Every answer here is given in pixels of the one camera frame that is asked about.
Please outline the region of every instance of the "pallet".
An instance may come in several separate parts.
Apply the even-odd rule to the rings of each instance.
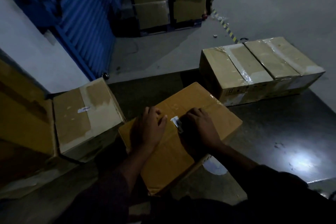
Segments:
[[[182,21],[175,24],[167,24],[152,28],[140,30],[140,36],[155,35],[161,33],[168,33],[176,30],[183,30],[188,28],[199,28],[202,26],[202,19]]]

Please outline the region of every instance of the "concrete floor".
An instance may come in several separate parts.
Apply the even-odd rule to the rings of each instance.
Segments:
[[[336,111],[336,0],[214,0],[238,39],[283,36],[327,71],[311,89]],[[201,28],[119,38],[109,83],[198,68],[201,49],[233,44],[218,21]]]
[[[336,72],[333,70],[335,58],[331,44],[336,36],[332,24],[336,22],[335,1],[214,0],[213,7],[221,16],[228,17],[229,27],[238,38],[256,40],[284,36],[323,66],[327,72],[311,90],[336,111],[336,99],[333,97],[335,89],[332,87],[332,81],[336,80]],[[142,38],[119,38],[108,83],[121,82],[111,85],[111,89],[124,115],[130,119],[139,114],[143,106],[156,104],[179,91],[185,86],[181,80],[184,76],[175,73],[125,83],[123,81],[198,68],[201,49],[232,43],[223,27],[212,18],[208,18],[198,29]],[[156,94],[146,91],[156,88],[157,85],[161,85],[161,88],[157,88]],[[282,99],[269,100],[268,107],[263,107],[262,102],[232,107],[231,110],[244,120],[244,127],[232,146],[258,162],[300,175],[307,182],[334,177],[335,113],[310,91],[300,96],[288,97],[284,101],[285,103]],[[290,108],[280,108],[280,104]],[[282,113],[282,117],[288,117],[288,121],[283,118],[271,120],[271,129],[268,126],[270,119],[266,115],[263,122],[256,124],[255,120],[264,117],[270,109],[273,113]],[[299,132],[291,129],[295,127],[300,128]],[[299,153],[300,150],[304,151],[306,155],[295,162],[297,150]],[[307,161],[311,161],[309,170],[304,163]],[[22,199],[1,203],[0,223],[49,223],[69,205],[76,194],[97,179],[97,174],[97,168],[91,162],[77,167]],[[328,186],[331,186],[328,187],[331,191],[335,188],[335,183]],[[187,194],[231,204],[246,198],[246,194],[229,173],[216,176],[203,167],[182,180],[171,190],[171,194],[174,198]]]

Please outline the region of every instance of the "white wall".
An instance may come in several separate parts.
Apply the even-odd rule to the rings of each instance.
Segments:
[[[49,42],[14,0],[0,0],[0,49],[50,93],[89,82],[61,44],[51,37],[53,41]]]

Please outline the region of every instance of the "yellow and black striped tape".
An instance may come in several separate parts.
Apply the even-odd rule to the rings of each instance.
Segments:
[[[235,44],[239,44],[238,39],[235,37],[235,35],[233,34],[233,32],[229,29],[229,27],[228,27],[228,25],[225,23],[225,21],[224,21],[224,20],[220,20],[220,19],[218,18],[218,14],[217,14],[216,10],[213,9],[213,10],[212,10],[212,13],[213,13],[214,16],[216,17],[216,19],[218,19],[219,22],[222,24],[223,28],[227,31],[227,33],[229,34],[229,36],[231,37],[231,39],[233,40],[233,42],[234,42]]]

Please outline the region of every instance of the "corrugated metal door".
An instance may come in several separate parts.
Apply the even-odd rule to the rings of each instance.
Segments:
[[[121,9],[121,1],[61,0],[62,16],[55,16],[56,0],[32,0],[33,9],[31,6],[28,9],[24,2],[19,6],[36,26],[42,17],[54,20],[50,30],[86,76],[93,80],[108,72],[115,40],[110,28],[111,15]],[[38,6],[45,9],[48,16],[37,13]]]

